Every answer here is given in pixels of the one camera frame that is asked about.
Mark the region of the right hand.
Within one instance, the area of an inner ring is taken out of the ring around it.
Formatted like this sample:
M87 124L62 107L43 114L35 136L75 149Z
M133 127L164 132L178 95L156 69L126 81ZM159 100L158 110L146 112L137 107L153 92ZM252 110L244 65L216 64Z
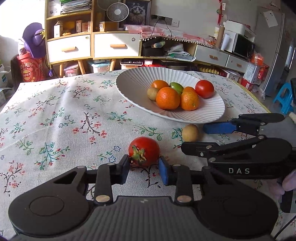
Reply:
M282 183L278 179L267 180L266 182L271 195L275 200L280 200L285 192L292 191L296 188L295 170L288 174Z

